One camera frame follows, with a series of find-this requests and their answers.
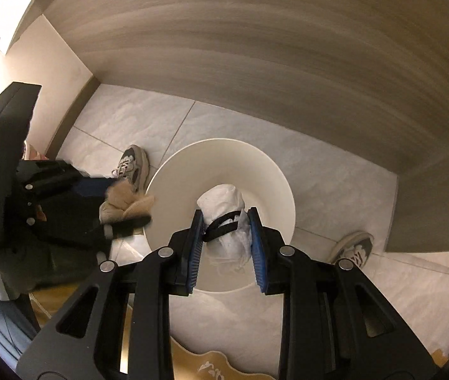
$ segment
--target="gray sneaker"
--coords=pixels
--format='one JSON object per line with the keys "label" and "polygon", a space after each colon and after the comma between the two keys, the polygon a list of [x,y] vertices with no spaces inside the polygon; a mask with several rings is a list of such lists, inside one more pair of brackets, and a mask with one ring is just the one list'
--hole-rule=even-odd
{"label": "gray sneaker", "polygon": [[135,187],[135,192],[143,189],[145,180],[149,174],[149,160],[145,150],[136,145],[131,145],[124,152],[119,165],[112,171],[117,178],[127,178]]}
{"label": "gray sneaker", "polygon": [[363,268],[372,251],[373,237],[364,231],[357,231],[342,238],[333,248],[328,263],[335,264],[347,258],[358,267]]}

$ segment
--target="tile floor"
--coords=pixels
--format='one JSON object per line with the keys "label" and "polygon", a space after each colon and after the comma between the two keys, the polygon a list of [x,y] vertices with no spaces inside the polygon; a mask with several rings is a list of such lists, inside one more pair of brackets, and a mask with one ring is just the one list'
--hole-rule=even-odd
{"label": "tile floor", "polygon": [[[291,243],[312,258],[325,261],[335,242],[350,232],[365,230],[375,236],[365,273],[430,352],[439,348],[449,352],[449,268],[383,251],[397,189],[397,176],[384,168],[261,119],[113,85],[98,88],[59,157],[92,175],[109,176],[122,151],[136,143],[149,154],[152,177],[177,150],[212,137],[251,143],[278,164],[296,204]],[[130,248],[142,245],[130,243]]]}

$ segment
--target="black gripper frame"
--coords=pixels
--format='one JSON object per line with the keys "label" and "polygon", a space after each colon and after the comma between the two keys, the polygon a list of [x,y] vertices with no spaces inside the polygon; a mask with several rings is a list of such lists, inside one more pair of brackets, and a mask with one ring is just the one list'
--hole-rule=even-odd
{"label": "black gripper frame", "polygon": [[429,380],[437,366],[376,286],[350,262],[311,260],[248,212],[266,295],[284,294],[279,380]]}
{"label": "black gripper frame", "polygon": [[[188,261],[203,227],[197,210],[191,228],[170,239],[172,255],[158,249],[139,263],[102,263],[34,338],[16,373],[23,380],[172,380],[168,296],[192,293]],[[119,367],[130,293],[135,300],[124,374]]]}

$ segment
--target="person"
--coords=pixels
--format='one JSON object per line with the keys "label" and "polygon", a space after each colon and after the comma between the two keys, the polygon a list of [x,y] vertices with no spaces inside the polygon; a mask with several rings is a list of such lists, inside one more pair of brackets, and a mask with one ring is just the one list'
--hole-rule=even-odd
{"label": "person", "polygon": [[[139,191],[144,188],[148,173],[147,154],[141,147],[131,145],[112,172],[112,178],[84,177],[76,187],[83,195],[101,195],[103,202],[106,188],[118,179],[127,179],[134,190]],[[0,357],[12,370],[39,330],[28,294],[23,293],[14,301],[0,301]]]}
{"label": "person", "polygon": [[328,256],[327,263],[336,264],[347,258],[362,269],[372,253],[373,237],[365,231],[356,231],[343,237]]}

